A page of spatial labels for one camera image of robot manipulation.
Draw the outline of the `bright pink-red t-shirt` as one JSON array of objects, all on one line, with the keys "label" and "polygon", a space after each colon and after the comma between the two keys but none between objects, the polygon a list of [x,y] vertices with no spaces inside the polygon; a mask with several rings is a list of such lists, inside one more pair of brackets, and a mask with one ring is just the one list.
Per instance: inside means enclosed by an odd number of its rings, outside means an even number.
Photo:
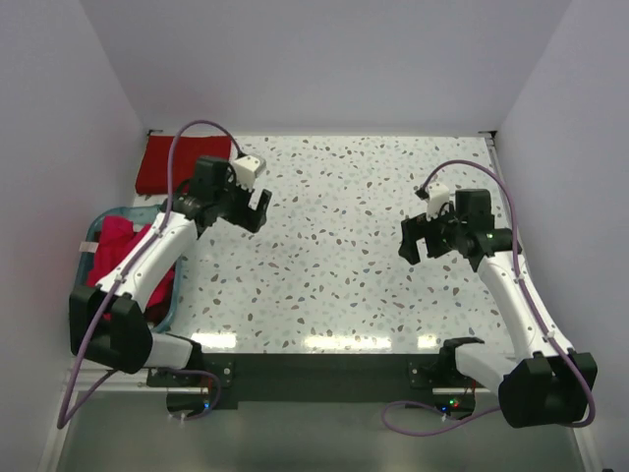
[{"label": "bright pink-red t-shirt", "polygon": [[[149,224],[136,230],[134,223],[123,216],[105,216],[101,230],[96,233],[98,247],[93,257],[92,269],[87,274],[86,285],[94,286],[100,278],[124,260],[148,229]],[[170,310],[175,275],[176,269],[172,266],[148,300],[144,315],[154,327],[165,320]]]}]

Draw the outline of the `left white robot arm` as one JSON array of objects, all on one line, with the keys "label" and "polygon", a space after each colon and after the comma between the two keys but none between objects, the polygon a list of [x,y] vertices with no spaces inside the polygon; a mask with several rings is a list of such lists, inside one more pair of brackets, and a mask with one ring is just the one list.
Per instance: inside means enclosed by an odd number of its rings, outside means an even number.
[{"label": "left white robot arm", "polygon": [[150,296],[181,256],[217,219],[252,233],[266,222],[271,194],[261,192],[250,206],[263,158],[244,155],[233,161],[202,157],[184,194],[165,201],[140,242],[93,286],[79,285],[70,295],[71,351],[115,371],[169,368],[181,385],[203,374],[200,345],[188,338],[152,331],[144,317]]}]

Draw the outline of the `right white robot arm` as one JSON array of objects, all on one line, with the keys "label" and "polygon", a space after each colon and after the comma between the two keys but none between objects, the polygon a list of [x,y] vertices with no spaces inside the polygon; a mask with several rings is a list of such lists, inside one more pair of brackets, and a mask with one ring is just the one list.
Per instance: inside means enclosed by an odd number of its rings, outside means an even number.
[{"label": "right white robot arm", "polygon": [[474,336],[448,339],[438,354],[440,379],[451,386],[471,379],[496,394],[513,428],[583,425],[592,414],[596,361],[573,347],[530,286],[511,229],[495,225],[489,191],[451,193],[430,184],[416,194],[427,208],[402,221],[399,255],[416,265],[421,244],[432,259],[458,252],[485,285],[513,345],[507,355]]}]

